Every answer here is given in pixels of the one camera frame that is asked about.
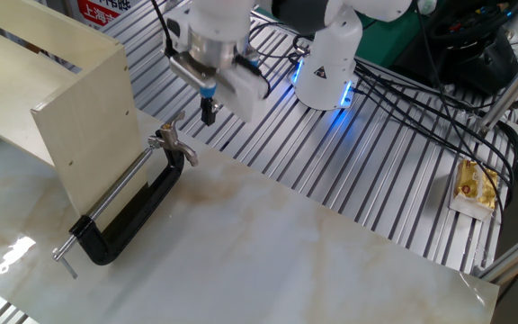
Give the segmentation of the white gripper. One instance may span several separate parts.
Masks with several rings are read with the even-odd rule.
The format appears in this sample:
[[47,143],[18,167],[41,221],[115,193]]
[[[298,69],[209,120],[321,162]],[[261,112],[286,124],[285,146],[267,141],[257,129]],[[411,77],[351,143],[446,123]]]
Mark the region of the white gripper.
[[170,68],[201,96],[210,126],[223,105],[244,122],[264,107],[269,85],[249,44],[252,3],[188,3],[164,13],[175,54]]

